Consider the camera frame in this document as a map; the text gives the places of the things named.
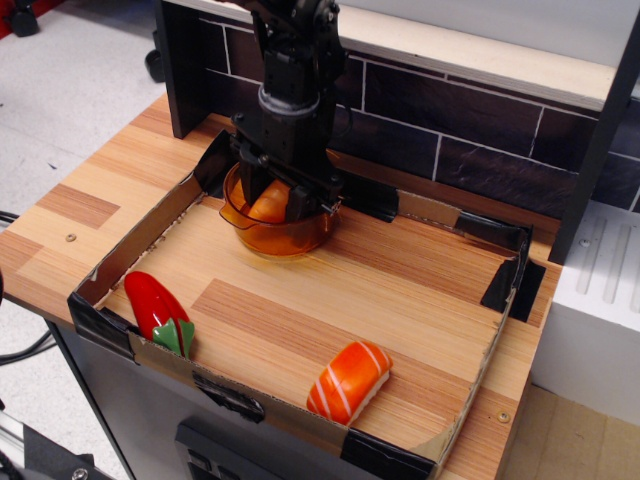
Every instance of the gray floor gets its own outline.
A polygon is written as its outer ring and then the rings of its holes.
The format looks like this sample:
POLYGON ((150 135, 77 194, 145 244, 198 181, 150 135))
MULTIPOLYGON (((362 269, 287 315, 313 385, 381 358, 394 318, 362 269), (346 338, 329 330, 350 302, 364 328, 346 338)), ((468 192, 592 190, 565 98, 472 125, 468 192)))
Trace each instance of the gray floor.
MULTIPOLYGON (((0 210, 17 214, 164 92, 144 67, 152 0, 67 0, 39 24, 37 35, 0 40, 0 210)), ((0 354, 45 331, 39 317, 0 305, 0 354)), ((57 348, 0 367, 0 399, 12 417, 127 478, 57 348)))

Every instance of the dark tile wall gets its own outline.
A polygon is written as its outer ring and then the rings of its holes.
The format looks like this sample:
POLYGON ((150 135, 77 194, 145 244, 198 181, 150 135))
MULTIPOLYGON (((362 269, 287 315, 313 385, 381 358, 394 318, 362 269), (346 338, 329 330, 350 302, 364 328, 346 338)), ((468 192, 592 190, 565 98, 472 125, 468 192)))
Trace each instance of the dark tile wall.
POLYGON ((592 199, 640 213, 640 101, 631 100, 592 199))
MULTIPOLYGON (((230 116, 255 108, 263 69, 251 26, 205 13, 201 23, 211 110, 230 116)), ((331 148, 562 216, 597 112, 350 53, 337 87, 353 129, 331 148)), ((335 131, 346 124, 339 108, 335 131)), ((627 198, 632 188, 620 190, 627 198)))

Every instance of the wooden shelf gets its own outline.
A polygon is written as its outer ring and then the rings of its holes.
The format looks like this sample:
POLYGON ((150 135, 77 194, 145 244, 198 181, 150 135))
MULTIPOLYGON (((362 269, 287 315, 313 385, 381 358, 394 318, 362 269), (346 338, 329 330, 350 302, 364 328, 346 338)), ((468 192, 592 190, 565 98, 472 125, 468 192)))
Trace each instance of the wooden shelf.
MULTIPOLYGON (((169 1, 250 28, 251 15, 235 5, 169 1)), ((349 6, 341 6, 339 29, 347 50, 593 111, 602 110, 616 73, 614 67, 349 6)))

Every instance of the salmon nigiri sushi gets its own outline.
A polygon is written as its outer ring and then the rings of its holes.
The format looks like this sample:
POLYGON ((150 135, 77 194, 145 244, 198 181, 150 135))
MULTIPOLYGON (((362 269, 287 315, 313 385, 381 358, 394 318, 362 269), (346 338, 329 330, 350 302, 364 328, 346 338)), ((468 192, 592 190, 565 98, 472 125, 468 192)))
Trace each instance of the salmon nigiri sushi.
POLYGON ((307 408, 348 426, 387 381, 392 365, 384 350, 371 342, 347 345, 311 387, 307 408))

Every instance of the green leaf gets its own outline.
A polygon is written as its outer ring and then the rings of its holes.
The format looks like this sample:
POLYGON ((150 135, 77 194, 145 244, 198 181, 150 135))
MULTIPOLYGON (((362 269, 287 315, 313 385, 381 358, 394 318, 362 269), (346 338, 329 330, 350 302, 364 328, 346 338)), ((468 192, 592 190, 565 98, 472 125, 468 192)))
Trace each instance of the green leaf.
POLYGON ((193 336, 196 333, 196 326, 191 322, 185 322, 181 318, 178 319, 180 324, 180 332, 182 333, 182 347, 184 348, 184 357, 189 359, 189 349, 193 342, 193 336))
POLYGON ((158 345, 167 347, 178 355, 182 355, 180 338, 178 337, 178 330, 176 329, 176 324, 173 322, 173 318, 170 318, 163 326, 153 329, 153 341, 158 345))

